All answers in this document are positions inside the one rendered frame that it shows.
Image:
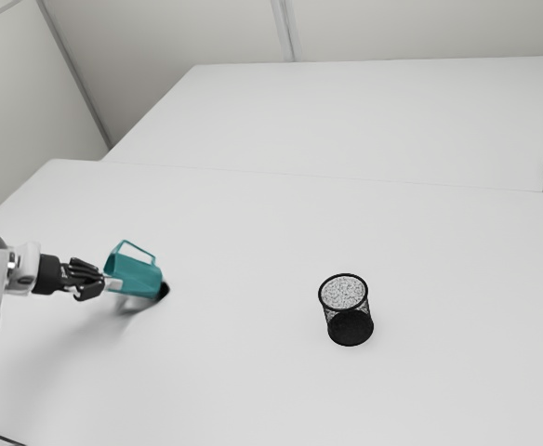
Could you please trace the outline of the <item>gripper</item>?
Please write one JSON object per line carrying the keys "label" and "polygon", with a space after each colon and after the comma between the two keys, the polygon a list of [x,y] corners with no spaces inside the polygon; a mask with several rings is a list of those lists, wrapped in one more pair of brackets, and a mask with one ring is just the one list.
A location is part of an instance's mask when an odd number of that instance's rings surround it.
{"label": "gripper", "polygon": [[76,280],[97,280],[76,284],[69,288],[69,292],[73,294],[76,301],[84,302],[98,297],[104,292],[120,291],[123,285],[123,281],[120,279],[103,278],[103,274],[96,266],[77,257],[70,259],[68,271],[69,274],[56,256],[41,254],[32,293],[35,295],[52,295],[56,291],[65,291],[71,286],[70,277]]}

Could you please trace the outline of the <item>teal faceted mug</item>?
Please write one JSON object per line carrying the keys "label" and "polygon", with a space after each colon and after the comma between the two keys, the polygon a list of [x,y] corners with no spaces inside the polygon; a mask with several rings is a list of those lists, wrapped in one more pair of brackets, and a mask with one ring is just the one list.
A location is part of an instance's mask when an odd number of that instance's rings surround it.
{"label": "teal faceted mug", "polygon": [[[145,255],[147,261],[124,254],[122,250],[125,246]],[[156,265],[156,257],[128,240],[122,240],[112,249],[103,266],[103,271],[106,276],[121,283],[118,289],[109,287],[109,290],[148,299],[159,296],[163,273]]]}

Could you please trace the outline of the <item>black mesh pen holder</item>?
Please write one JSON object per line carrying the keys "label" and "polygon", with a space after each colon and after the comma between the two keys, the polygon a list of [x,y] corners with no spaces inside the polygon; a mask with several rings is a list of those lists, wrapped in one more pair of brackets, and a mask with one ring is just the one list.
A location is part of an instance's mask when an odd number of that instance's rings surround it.
{"label": "black mesh pen holder", "polygon": [[343,347],[356,347],[374,332],[368,285],[358,275],[339,273],[320,285],[317,297],[323,308],[329,338]]}

